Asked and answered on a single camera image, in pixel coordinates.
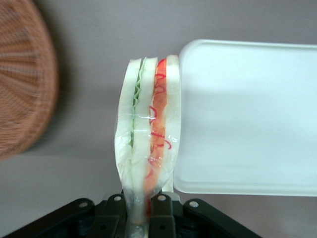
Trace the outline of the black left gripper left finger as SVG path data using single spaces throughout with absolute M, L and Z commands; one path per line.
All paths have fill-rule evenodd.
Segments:
M 96 205 L 88 198 L 74 200 L 7 234 L 6 238 L 122 238 L 126 221 L 123 194 Z

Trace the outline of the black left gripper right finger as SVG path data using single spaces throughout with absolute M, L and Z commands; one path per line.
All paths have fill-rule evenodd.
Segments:
M 201 199 L 180 202 L 165 192 L 151 200 L 150 238 L 259 238 L 260 236 Z

